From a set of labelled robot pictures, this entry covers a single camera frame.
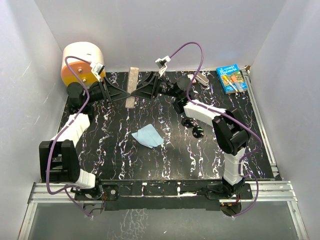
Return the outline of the light blue cleaning cloth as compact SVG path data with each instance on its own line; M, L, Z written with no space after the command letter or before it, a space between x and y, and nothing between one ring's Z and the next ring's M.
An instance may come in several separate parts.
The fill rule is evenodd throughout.
M152 124L142 127L131 135L139 144L149 149L156 148L164 143L164 139L159 135Z

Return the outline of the orange grey marker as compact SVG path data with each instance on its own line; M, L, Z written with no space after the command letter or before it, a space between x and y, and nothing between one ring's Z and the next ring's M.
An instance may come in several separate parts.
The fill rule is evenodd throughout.
M231 80L232 80L233 83L236 85L236 87L237 87L237 89L238 89L238 91L239 91L240 93L244 92L244 90L243 90L240 82L238 81L238 79L237 79L235 76L232 76L232 77L231 77Z

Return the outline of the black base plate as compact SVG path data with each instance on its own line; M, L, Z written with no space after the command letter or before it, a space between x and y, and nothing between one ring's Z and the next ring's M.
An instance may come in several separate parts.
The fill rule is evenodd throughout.
M77 201L98 202L105 211L129 209L177 210L205 209L219 211L226 203L238 205L241 200L252 200L249 183L244 183L239 195L227 197L215 194L222 180L99 180L100 198L75 194Z

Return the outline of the round mini drawer cabinet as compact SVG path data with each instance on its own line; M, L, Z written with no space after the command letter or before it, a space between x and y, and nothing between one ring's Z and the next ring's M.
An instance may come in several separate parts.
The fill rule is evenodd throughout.
M65 59L68 56L80 58L69 58L67 60L71 69L78 75L84 85L89 88L98 79L91 72L92 68L90 63L100 63L105 66L103 53L98 46L91 42L79 41L67 45L63 50L62 65L61 65L61 78L63 83L68 86L73 82L78 82L78 79L67 67Z

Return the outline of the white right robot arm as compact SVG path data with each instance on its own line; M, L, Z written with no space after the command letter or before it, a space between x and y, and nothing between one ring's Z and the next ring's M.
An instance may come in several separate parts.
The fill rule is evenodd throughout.
M189 83L190 79L186 76L169 82L159 73L151 72L137 85L131 96L146 100L153 100L159 94L173 97L174 110L184 115L182 125L191 128L197 139L204 137L204 131L196 122L203 122L213 128L217 144L224 154L224 173L221 187L210 188L210 191L233 199L240 194L245 184L241 159L251 134L237 109L225 110L195 100Z

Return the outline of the yellow white marker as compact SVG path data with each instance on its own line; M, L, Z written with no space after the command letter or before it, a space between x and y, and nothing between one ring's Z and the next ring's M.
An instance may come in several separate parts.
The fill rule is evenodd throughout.
M238 93L238 90L236 89L236 87L233 85L233 83L227 78L226 75L223 75L222 76L226 81L227 83L235 90L236 93Z

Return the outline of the blue paperback book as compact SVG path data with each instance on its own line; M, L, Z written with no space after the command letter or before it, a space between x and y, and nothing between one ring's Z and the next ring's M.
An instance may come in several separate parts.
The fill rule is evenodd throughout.
M248 86L237 64L218 67L216 73L225 94L247 91Z

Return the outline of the small red white box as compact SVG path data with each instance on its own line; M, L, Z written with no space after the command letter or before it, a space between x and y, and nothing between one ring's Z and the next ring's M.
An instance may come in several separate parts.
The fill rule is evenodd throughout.
M196 84L197 83L197 80L196 79L193 79L194 75L193 74L188 74L187 77L192 81L192 84Z

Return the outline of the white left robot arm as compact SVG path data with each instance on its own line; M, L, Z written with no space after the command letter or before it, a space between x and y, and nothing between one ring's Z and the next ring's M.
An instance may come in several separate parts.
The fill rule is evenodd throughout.
M59 193L50 188L51 184L57 183L64 185L63 191L71 189L74 193L97 200L103 195L104 188L93 173L81 169L76 146L93 121L94 102L105 100L111 103L127 99L130 94L106 77L94 82L89 88L84 88L79 82L72 82L66 92L70 107L67 122L56 136L39 145L41 180L46 183L51 195Z

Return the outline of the grey glasses case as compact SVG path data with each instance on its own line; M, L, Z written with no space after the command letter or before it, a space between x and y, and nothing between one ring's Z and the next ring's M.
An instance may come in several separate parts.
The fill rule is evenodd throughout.
M127 79L127 92L131 94L133 91L137 89L137 83L139 79L139 68L138 67L130 67L128 72ZM133 109L135 106L135 97L130 96L126 99L125 107L127 109Z

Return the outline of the black sunglasses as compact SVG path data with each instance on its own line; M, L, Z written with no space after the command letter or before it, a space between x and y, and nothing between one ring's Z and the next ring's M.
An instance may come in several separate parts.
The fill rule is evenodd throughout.
M192 135L194 138L200 139L204 137L204 130L196 123L193 118L183 117L181 120L181 124L187 129L192 129Z

